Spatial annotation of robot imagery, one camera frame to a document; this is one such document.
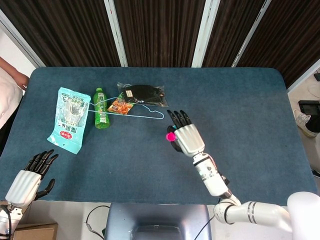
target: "curtain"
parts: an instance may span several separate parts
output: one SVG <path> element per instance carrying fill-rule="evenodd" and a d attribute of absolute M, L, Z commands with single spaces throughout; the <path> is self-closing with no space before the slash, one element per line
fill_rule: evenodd
<path fill-rule="evenodd" d="M 46 66 L 120 66 L 103 0 L 1 0 Z"/>
<path fill-rule="evenodd" d="M 275 68 L 288 88 L 318 59 L 319 1 L 273 0 L 237 67 Z"/>
<path fill-rule="evenodd" d="M 220 1 L 203 67 L 231 67 L 264 1 Z"/>
<path fill-rule="evenodd" d="M 191 67 L 205 0 L 115 0 L 129 67 Z"/>

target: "green bottle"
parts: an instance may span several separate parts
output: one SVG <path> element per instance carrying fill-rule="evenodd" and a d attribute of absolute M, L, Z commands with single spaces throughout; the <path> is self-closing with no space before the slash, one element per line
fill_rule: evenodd
<path fill-rule="evenodd" d="M 106 112 L 107 111 L 107 102 L 104 101 L 107 99 L 107 96 L 103 93 L 102 88 L 98 87 L 93 96 L 93 103 L 97 104 L 94 106 L 94 110 L 98 112 Z M 95 121 L 94 125 L 97 129 L 106 129 L 110 126 L 109 118 L 106 113 L 95 113 Z"/>

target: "cardboard box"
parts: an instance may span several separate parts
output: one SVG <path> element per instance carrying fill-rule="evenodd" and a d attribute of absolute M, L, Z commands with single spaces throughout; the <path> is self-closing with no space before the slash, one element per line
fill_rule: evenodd
<path fill-rule="evenodd" d="M 21 224 L 15 229 L 12 240 L 56 240 L 58 224 Z"/>

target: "blue tablecloth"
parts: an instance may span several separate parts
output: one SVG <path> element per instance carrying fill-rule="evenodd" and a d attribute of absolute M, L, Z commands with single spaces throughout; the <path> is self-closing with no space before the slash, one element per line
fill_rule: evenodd
<path fill-rule="evenodd" d="M 58 90 L 93 96 L 117 82 L 165 86 L 163 120 L 110 115 L 96 129 L 89 112 L 82 149 L 74 155 L 47 141 L 54 129 Z M 44 200 L 215 204 L 192 159 L 166 141 L 167 109 L 184 110 L 197 126 L 229 187 L 242 202 L 285 205 L 290 194 L 316 192 L 280 73 L 271 68 L 36 69 L 0 158 L 0 199 L 31 156 L 55 149 L 59 158 L 40 188 L 56 179 Z M 154 116 L 142 106 L 130 114 Z"/>

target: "gray chair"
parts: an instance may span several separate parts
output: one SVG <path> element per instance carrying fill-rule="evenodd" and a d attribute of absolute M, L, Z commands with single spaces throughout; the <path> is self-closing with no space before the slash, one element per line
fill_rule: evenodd
<path fill-rule="evenodd" d="M 106 240 L 194 240 L 209 221 L 206 205 L 112 203 Z M 211 240 L 210 223 L 197 240 Z"/>

